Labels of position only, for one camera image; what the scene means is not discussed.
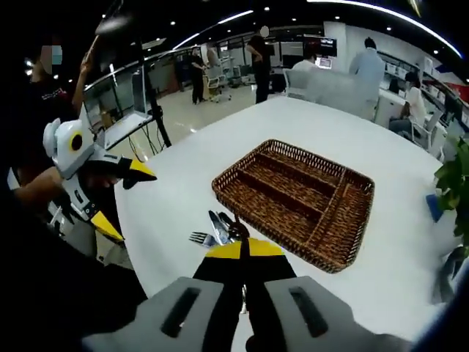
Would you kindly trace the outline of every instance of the ceiling light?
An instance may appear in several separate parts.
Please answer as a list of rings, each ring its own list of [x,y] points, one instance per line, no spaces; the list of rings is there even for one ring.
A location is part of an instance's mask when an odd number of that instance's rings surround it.
[[[379,6],[376,6],[376,5],[367,4],[367,3],[364,3],[364,2],[350,1],[350,0],[306,0],[306,1],[307,2],[314,2],[314,3],[330,3],[330,4],[332,3],[332,4],[355,5],[355,6],[360,6],[360,7],[366,7],[368,9],[372,9],[372,10],[376,10],[376,11],[381,11],[381,12],[387,13],[389,15],[401,18],[402,20],[407,21],[407,22],[413,24],[414,26],[417,26],[420,29],[423,29],[428,34],[430,34],[433,37],[437,38],[443,44],[445,44],[449,48],[451,48],[451,50],[454,51],[457,54],[457,56],[459,56],[462,59],[462,54],[460,52],[458,52],[458,50],[452,44],[450,44],[450,42],[447,41],[445,38],[441,37],[438,33],[432,31],[427,26],[424,26],[422,23],[419,23],[416,20],[413,20],[412,18],[407,17],[403,14],[400,14],[396,11],[386,9],[384,7],[379,7]]]
[[[245,15],[249,15],[250,13],[253,13],[253,12],[254,12],[253,10],[249,10],[249,11],[245,11],[245,12],[242,12],[242,13],[238,13],[237,15],[234,15],[232,17],[228,17],[228,18],[225,18],[224,20],[221,20],[220,22],[218,22],[218,24],[226,23],[228,21],[234,20],[235,18],[239,18],[239,17],[243,17]]]
[[[193,38],[197,37],[200,33],[195,33],[194,35],[191,35],[188,39],[186,40],[183,40],[181,43],[179,43],[178,45],[176,45],[173,50],[176,50],[177,48],[179,48],[180,46],[186,44],[189,40],[192,40]]]

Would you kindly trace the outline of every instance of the woven cutlery tray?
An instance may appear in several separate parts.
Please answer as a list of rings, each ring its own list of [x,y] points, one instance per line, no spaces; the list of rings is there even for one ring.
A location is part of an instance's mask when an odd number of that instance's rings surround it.
[[[275,139],[214,179],[212,188],[231,212],[328,273],[355,260],[374,193],[370,178]]]

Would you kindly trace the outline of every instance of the man in white shirt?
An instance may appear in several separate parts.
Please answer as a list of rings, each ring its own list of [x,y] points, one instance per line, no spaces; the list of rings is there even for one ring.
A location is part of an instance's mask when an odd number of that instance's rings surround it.
[[[358,93],[362,94],[366,102],[367,116],[363,117],[371,120],[380,94],[380,83],[384,78],[385,63],[378,55],[372,38],[366,38],[365,48],[365,51],[353,58],[349,73],[361,81],[357,89],[360,90]]]
[[[312,48],[306,47],[303,56],[304,60],[296,63],[292,70],[309,71],[312,67],[316,67],[316,54]]]
[[[412,122],[424,127],[426,108],[422,91],[420,90],[420,79],[417,73],[409,72],[405,76],[405,81],[409,90],[405,98],[405,105],[402,107],[400,117],[392,117],[389,120],[389,130],[402,136],[403,132],[412,133]]]

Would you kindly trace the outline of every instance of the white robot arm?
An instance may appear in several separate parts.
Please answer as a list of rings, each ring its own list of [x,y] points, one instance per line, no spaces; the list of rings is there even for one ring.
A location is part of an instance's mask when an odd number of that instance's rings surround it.
[[[122,241],[123,237],[115,226],[85,194],[78,179],[78,171],[84,164],[88,164],[93,169],[136,182],[156,180],[155,174],[139,161],[109,154],[95,144],[91,131],[80,120],[61,124],[59,119],[55,119],[48,123],[43,144],[45,152],[64,178],[62,185],[70,197],[73,210],[84,221],[91,221],[101,232],[116,241]]]

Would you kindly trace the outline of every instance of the face mask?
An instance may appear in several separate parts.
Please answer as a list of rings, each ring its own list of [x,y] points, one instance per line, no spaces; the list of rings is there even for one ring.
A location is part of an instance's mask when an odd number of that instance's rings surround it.
[[[60,45],[52,45],[52,65],[60,65],[62,63],[62,47]]]

